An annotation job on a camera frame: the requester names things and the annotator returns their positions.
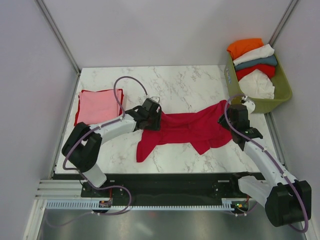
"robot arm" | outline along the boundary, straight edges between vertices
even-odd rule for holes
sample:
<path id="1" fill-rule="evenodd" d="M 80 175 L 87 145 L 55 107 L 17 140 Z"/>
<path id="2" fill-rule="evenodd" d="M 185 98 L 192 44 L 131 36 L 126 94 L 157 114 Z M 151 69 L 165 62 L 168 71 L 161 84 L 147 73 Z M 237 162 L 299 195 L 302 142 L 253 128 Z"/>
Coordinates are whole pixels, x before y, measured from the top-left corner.
<path id="1" fill-rule="evenodd" d="M 107 180 L 106 175 L 97 165 L 100 146 L 107 141 L 122 134 L 131 133 L 140 129 L 158 131 L 160 129 L 161 107 L 152 98 L 147 98 L 142 106 L 125 111 L 125 116 L 119 116 L 110 121 L 95 125 L 78 123 L 62 148 L 62 154 L 67 156 L 76 142 L 87 132 L 95 127 L 115 122 L 105 127 L 100 127 L 84 139 L 85 144 L 79 144 L 71 153 L 69 161 L 97 188 Z"/>
<path id="2" fill-rule="evenodd" d="M 299 181 L 295 176 L 288 172 L 285 167 L 278 161 L 275 154 L 267 150 L 265 141 L 261 133 L 253 127 L 250 127 L 248 119 L 248 109 L 251 104 L 246 100 L 242 104 L 231 104 L 227 110 L 227 116 L 231 125 L 243 135 L 254 140 L 263 147 L 261 150 L 256 144 L 248 141 L 230 129 L 225 116 L 222 115 L 219 123 L 229 131 L 231 131 L 233 141 L 239 145 L 256 164 L 265 178 L 265 181 L 259 181 L 248 172 L 235 173 L 232 177 L 234 188 L 237 191 L 245 193 L 255 199 L 265 209 L 266 215 L 270 222 L 275 226 L 283 226 L 304 220 L 301 206 L 297 196 L 294 194 L 284 176 L 297 189 L 305 206 L 308 219 L 311 218 L 311 187 L 307 181 Z M 265 153 L 268 151 L 276 163 L 284 172 L 280 173 L 274 162 Z"/>

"blue cloth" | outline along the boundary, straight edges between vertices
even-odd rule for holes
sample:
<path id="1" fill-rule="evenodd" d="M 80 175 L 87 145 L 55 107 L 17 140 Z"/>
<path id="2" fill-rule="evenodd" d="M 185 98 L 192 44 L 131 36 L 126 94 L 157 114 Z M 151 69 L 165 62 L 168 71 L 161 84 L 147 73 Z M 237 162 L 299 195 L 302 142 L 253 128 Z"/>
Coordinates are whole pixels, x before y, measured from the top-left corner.
<path id="1" fill-rule="evenodd" d="M 267 65 L 271 65 L 271 66 L 276 66 L 278 64 L 277 59 L 275 57 L 275 55 L 272 56 L 268 56 L 268 57 L 264 57 L 264 58 L 258 58 L 255 60 L 251 60 L 251 61 L 246 61 L 243 63 L 240 63 L 239 65 L 235 66 L 234 69 L 236 71 L 241 70 L 241 69 L 246 69 L 246 68 L 250 68 L 253 67 L 257 64 L 267 64 Z"/>

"folded pink cloth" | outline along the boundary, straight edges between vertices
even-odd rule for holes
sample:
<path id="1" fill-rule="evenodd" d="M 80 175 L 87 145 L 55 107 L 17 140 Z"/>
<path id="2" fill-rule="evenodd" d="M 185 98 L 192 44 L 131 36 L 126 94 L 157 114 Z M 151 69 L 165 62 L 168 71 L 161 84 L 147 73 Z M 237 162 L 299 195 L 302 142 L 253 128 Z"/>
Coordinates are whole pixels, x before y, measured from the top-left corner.
<path id="1" fill-rule="evenodd" d="M 122 104 L 124 98 L 123 90 L 117 89 L 116 93 Z M 74 125 L 81 122 L 87 125 L 99 124 L 122 114 L 113 89 L 102 91 L 82 90 L 78 97 L 78 111 L 75 115 Z"/>

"marble table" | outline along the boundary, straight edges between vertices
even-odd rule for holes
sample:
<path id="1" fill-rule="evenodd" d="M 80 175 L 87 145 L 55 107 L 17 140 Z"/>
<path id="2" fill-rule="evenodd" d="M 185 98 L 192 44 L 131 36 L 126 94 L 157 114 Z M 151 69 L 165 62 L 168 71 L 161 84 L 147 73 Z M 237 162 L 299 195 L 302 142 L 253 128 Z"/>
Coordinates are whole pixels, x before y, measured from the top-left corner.
<path id="1" fill-rule="evenodd" d="M 150 66 L 150 67 L 101 67 L 82 70 L 67 127 L 62 136 L 65 143 L 74 128 L 78 109 L 78 93 L 85 89 L 100 91 L 112 89 L 121 76 L 137 78 L 145 86 L 150 97 L 160 97 L 162 110 L 167 113 L 198 112 L 221 100 L 226 100 L 228 90 L 224 77 L 224 65 L 206 66 Z M 141 86 L 131 79 L 122 79 L 125 109 L 141 105 L 145 99 Z M 268 149 L 275 151 L 263 114 L 250 115 L 251 126 L 263 135 Z M 136 162 L 137 144 L 142 131 L 121 135 L 101 146 L 97 163 L 104 173 L 228 173 L 259 172 L 254 162 L 230 141 L 223 147 L 211 148 L 199 155 L 190 143 L 157 146 L 144 162 Z M 56 160 L 56 174 L 74 174 L 62 168 L 64 156 Z"/>

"green bin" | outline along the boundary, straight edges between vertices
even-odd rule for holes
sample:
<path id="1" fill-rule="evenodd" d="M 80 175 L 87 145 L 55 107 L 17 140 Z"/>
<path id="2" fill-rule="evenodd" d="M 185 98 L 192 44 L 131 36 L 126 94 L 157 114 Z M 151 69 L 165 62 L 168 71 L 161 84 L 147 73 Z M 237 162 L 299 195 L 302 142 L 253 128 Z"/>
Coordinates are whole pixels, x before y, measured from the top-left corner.
<path id="1" fill-rule="evenodd" d="M 260 99 L 249 96 L 250 99 L 252 99 L 255 103 L 255 110 L 253 111 L 254 113 L 269 113 L 279 104 L 288 101 L 292 97 L 292 91 L 284 70 L 282 69 L 279 59 L 276 55 L 275 58 L 278 64 L 275 67 L 275 76 L 270 79 L 272 81 L 272 84 L 274 85 L 274 99 Z M 228 55 L 228 61 L 224 68 L 224 76 L 229 96 L 244 94 L 240 89 L 234 63 L 230 55 Z"/>

